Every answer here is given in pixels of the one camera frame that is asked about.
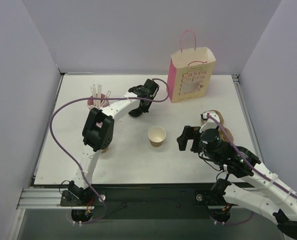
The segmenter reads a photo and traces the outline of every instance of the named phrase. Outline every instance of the paper bag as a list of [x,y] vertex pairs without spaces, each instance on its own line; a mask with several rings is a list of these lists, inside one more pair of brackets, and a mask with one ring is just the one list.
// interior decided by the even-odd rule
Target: paper bag
[[[194,34],[195,47],[182,49],[185,33]],[[180,50],[171,55],[167,84],[172,103],[203,97],[214,70],[216,59],[208,47],[197,47],[196,35],[187,30],[180,37]]]

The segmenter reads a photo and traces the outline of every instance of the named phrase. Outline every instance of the white table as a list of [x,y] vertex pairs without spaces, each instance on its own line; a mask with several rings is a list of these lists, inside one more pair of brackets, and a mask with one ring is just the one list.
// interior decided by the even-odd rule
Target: white table
[[[91,95],[94,82],[103,85],[102,91],[112,91],[111,97],[123,96],[129,88],[142,85],[148,78],[167,80],[166,75],[70,75],[63,77],[55,109],[65,103]],[[163,83],[155,99],[166,96]],[[150,183],[214,183],[217,171],[190,152],[179,151],[177,137],[185,125],[201,126],[200,114],[218,110],[224,126],[230,129],[236,145],[255,153],[239,98],[230,75],[213,75],[204,97],[171,103],[152,103],[149,113],[139,118],[129,115],[115,122],[113,141],[98,160],[94,184],[150,184]],[[54,119],[54,133],[59,142],[76,158],[83,150],[82,129],[89,110],[86,101],[63,109]],[[161,147],[152,147],[148,130],[161,126],[166,140]],[[55,144],[47,133],[38,161],[35,185],[59,185],[72,180],[77,165]],[[231,182],[242,182],[230,176]]]

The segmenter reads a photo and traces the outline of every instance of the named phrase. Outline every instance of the pink bag handle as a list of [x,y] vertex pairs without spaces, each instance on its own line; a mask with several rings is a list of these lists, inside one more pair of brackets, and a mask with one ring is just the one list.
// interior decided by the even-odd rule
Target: pink bag handle
[[207,64],[207,61],[191,61],[187,66],[189,66],[192,63],[202,63],[202,64]]
[[194,42],[195,42],[195,47],[194,47],[194,50],[196,50],[196,49],[197,49],[197,36],[195,35],[195,32],[194,32],[194,31],[192,31],[192,30],[186,30],[185,32],[183,32],[183,33],[182,33],[182,35],[180,36],[180,39],[179,39],[179,47],[180,47],[180,52],[182,52],[182,51],[183,51],[183,49],[182,49],[182,37],[183,37],[183,35],[184,35],[185,33],[187,33],[187,32],[191,32],[191,33],[193,33],[193,34],[194,34]]

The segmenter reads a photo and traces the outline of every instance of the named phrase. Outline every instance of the paper cup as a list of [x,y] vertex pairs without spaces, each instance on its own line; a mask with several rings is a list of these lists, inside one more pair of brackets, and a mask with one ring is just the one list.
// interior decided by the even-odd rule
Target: paper cup
[[163,127],[154,126],[148,131],[147,135],[148,135],[150,144],[153,147],[157,148],[163,144],[163,142],[167,136],[167,133],[165,132]]

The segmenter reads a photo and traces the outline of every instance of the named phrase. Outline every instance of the wall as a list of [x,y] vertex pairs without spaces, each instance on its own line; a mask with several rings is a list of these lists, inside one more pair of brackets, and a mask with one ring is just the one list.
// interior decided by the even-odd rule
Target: wall
[[33,173],[59,71],[20,0],[0,0],[0,240]]
[[61,72],[166,74],[192,29],[216,74],[239,74],[281,0],[23,2]]
[[283,0],[240,75],[265,164],[297,191],[297,0]]

